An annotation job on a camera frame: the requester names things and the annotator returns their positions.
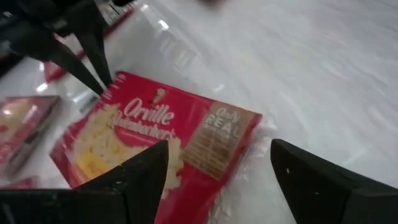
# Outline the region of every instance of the brown label panel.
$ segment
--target brown label panel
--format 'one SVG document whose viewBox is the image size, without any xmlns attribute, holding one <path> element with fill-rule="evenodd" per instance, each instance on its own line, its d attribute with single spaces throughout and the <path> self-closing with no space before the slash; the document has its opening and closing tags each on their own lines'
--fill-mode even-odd
<svg viewBox="0 0 398 224">
<path fill-rule="evenodd" d="M 185 147 L 184 161 L 220 180 L 253 116 L 253 112 L 214 102 Z"/>
</svg>

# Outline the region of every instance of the white tile floor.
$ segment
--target white tile floor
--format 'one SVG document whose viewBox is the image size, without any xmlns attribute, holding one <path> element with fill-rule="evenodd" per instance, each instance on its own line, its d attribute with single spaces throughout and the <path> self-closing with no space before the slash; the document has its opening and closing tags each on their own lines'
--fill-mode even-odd
<svg viewBox="0 0 398 224">
<path fill-rule="evenodd" d="M 397 1 L 148 2 L 107 40 L 112 70 L 261 112 L 276 137 L 398 187 Z M 39 68 L 25 60 L 0 96 L 36 91 Z M 91 94 L 73 77 L 47 93 Z M 268 156 L 240 168 L 211 223 L 294 223 Z"/>
</svg>

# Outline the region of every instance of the white floor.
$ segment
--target white floor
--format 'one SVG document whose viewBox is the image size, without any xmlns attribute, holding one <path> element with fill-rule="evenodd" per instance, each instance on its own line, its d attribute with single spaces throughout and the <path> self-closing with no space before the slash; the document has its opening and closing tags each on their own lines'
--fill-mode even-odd
<svg viewBox="0 0 398 224">
<path fill-rule="evenodd" d="M 265 133 L 398 187 L 397 1 L 147 2 L 107 40 L 112 70 L 256 110 L 271 124 Z M 43 80 L 40 63 L 25 60 L 1 78 L 0 96 L 37 92 Z M 40 93 L 77 108 L 92 96 L 71 76 Z M 263 147 L 210 223 L 294 223 Z"/>
</svg>

